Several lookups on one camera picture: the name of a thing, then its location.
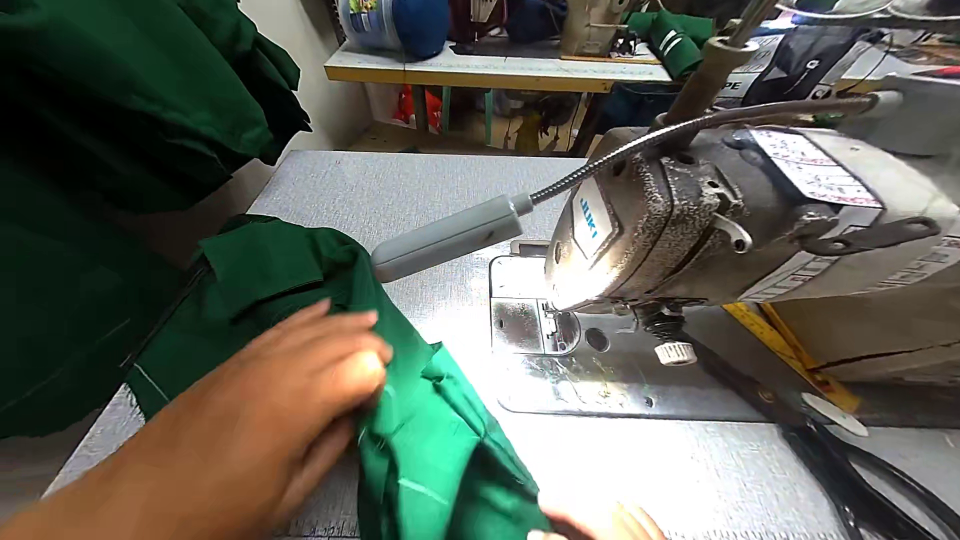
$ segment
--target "juki logo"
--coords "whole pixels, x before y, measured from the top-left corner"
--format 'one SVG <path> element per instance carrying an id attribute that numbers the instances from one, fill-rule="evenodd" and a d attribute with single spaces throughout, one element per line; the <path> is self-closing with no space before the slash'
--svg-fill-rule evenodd
<path id="1" fill-rule="evenodd" d="M 584 219 L 587 220 L 587 226 L 590 227 L 590 238 L 596 238 L 597 226 L 593 223 L 593 214 L 590 213 L 590 205 L 587 204 L 587 199 L 583 197 L 580 198 L 580 208 L 584 211 Z"/>

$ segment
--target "wall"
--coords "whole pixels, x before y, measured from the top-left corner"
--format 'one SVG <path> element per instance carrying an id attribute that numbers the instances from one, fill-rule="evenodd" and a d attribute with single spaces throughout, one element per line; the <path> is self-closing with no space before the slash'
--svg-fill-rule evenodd
<path id="1" fill-rule="evenodd" d="M 324 62 L 339 46 L 324 1 L 240 2 L 240 10 L 256 24 L 260 34 L 286 49 L 300 67 L 297 97 L 310 115 L 313 133 L 294 136 L 286 152 L 346 149 L 372 122 L 364 87 L 329 81 L 324 72 Z M 216 234 L 230 216 L 246 211 L 273 172 L 273 167 L 254 160 L 192 209 L 122 215 L 118 221 L 153 250 L 185 267 L 197 241 Z"/>
<path id="2" fill-rule="evenodd" d="M 314 133 L 301 133 L 289 149 L 346 148 L 371 122 L 361 85 L 335 83 L 324 62 L 338 48 L 325 0 L 242 0 L 240 10 L 260 34 L 286 49 L 300 66 L 300 105 L 310 114 Z"/>

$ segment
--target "green fabric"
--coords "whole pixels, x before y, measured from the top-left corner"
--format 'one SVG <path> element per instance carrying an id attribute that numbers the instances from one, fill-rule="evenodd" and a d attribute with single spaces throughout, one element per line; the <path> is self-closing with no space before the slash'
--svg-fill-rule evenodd
<path id="1" fill-rule="evenodd" d="M 632 13 L 627 26 L 650 45 L 667 73 L 678 80 L 696 71 L 703 60 L 700 49 L 713 36 L 712 19 L 667 10 Z"/>
<path id="2" fill-rule="evenodd" d="M 235 0 L 4 0 L 0 57 L 9 155 L 120 209 L 188 208 L 309 131 L 297 66 Z"/>
<path id="3" fill-rule="evenodd" d="M 0 438 L 63 430 L 106 403 L 180 277 L 43 178 L 0 154 Z"/>
<path id="4" fill-rule="evenodd" d="M 332 229 L 247 218 L 202 242 L 212 271 L 130 371 L 147 417 L 302 307 L 329 297 L 332 312 L 375 308 L 394 360 L 378 407 L 358 425 L 361 537 L 521 540 L 548 528 L 500 426 L 443 345 L 423 341 L 391 303 L 367 252 Z"/>

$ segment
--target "measuring tape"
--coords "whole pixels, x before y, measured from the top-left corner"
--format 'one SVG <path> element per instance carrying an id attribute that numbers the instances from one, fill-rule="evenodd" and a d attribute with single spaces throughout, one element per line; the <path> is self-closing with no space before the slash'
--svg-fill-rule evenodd
<path id="1" fill-rule="evenodd" d="M 833 402 L 834 405 L 847 412 L 854 412 L 860 405 L 860 398 L 854 396 L 850 390 L 844 387 L 839 380 L 834 377 L 811 372 L 817 367 L 816 361 L 804 350 L 800 340 L 786 326 L 786 323 L 780 318 L 773 306 L 769 304 L 760 304 L 760 309 L 767 315 L 770 322 L 767 322 L 762 315 L 753 311 L 749 305 L 744 303 L 725 304 L 723 309 L 733 316 L 741 325 L 750 331 L 757 339 L 763 342 L 768 349 L 779 356 L 794 371 L 806 379 L 814 388 L 820 390 L 823 395 Z"/>

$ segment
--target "gray table surface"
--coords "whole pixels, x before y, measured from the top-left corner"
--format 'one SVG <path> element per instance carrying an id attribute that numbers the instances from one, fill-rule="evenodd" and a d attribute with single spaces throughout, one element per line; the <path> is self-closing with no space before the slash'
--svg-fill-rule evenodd
<path id="1" fill-rule="evenodd" d="M 250 213 L 334 227 L 372 249 L 498 194 L 547 185 L 582 162 L 293 152 Z M 525 237 L 548 239 L 562 204 L 562 199 L 550 201 L 523 217 Z M 446 344 L 545 493 L 562 500 L 635 501 L 676 539 L 844 537 L 819 485 L 772 425 L 522 414 L 502 408 L 491 368 L 488 264 L 507 253 L 505 242 L 385 288 L 425 339 Z M 767 354 L 744 341 L 741 354 Z M 142 424 L 135 398 L 121 388 L 48 493 L 115 451 Z M 960 509 L 960 430 L 872 428 L 870 437 L 852 442 Z M 356 536 L 356 479 L 355 458 L 347 456 L 280 536 Z"/>

